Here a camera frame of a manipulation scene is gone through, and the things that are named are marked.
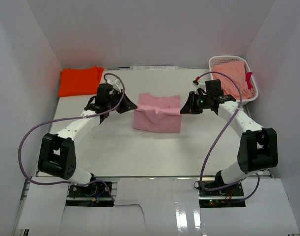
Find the pink t shirt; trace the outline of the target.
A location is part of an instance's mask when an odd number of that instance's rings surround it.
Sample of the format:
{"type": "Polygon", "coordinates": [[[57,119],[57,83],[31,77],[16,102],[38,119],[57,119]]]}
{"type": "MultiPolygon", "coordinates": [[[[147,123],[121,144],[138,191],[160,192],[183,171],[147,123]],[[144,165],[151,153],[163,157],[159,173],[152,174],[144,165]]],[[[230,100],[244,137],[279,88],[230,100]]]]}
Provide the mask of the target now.
{"type": "Polygon", "coordinates": [[[149,93],[139,94],[134,110],[133,128],[157,133],[180,133],[182,116],[180,96],[157,97],[149,93]]]}

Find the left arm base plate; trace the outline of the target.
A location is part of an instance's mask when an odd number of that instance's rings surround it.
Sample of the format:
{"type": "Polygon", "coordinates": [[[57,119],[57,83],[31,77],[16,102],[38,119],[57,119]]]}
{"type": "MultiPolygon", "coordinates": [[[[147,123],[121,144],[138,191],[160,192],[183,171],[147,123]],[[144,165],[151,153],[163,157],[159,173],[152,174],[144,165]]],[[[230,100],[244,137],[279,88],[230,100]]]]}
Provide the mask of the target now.
{"type": "Polygon", "coordinates": [[[66,206],[70,207],[112,207],[114,205],[110,196],[112,183],[93,183],[87,187],[71,185],[66,199],[66,206]]]}

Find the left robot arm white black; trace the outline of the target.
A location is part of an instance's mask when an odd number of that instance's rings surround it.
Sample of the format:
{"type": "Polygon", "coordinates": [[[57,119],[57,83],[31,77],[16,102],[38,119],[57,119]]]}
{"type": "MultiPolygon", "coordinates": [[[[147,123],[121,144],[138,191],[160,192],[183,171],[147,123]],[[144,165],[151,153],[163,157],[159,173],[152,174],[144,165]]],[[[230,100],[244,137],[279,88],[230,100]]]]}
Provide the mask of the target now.
{"type": "Polygon", "coordinates": [[[96,192],[93,174],[77,166],[76,145],[99,126],[111,111],[119,114],[137,109],[124,90],[102,83],[97,95],[87,102],[81,115],[56,134],[47,133],[41,143],[38,170],[80,185],[85,196],[96,192]]]}

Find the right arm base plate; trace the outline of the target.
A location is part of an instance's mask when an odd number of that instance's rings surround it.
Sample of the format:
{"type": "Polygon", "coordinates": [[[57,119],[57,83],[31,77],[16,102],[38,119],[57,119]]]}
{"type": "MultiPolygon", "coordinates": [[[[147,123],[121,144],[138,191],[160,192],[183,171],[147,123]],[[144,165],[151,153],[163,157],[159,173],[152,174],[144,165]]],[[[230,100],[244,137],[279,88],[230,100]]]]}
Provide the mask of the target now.
{"type": "Polygon", "coordinates": [[[219,191],[206,191],[196,181],[194,188],[198,190],[200,208],[246,207],[244,191],[240,183],[219,191]]]}

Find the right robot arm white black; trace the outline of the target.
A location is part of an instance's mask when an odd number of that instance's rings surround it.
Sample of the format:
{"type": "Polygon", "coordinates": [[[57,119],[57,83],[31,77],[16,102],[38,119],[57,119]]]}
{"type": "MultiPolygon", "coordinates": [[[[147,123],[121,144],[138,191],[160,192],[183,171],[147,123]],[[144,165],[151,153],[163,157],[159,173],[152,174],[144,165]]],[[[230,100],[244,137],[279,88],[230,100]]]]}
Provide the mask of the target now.
{"type": "Polygon", "coordinates": [[[195,91],[189,97],[181,114],[201,114],[204,109],[214,111],[232,127],[240,138],[237,160],[217,172],[210,183],[200,182],[202,189],[228,195],[233,185],[252,174],[274,168],[278,164],[277,132],[253,121],[242,105],[231,95],[225,95],[220,80],[193,81],[195,91]]]}

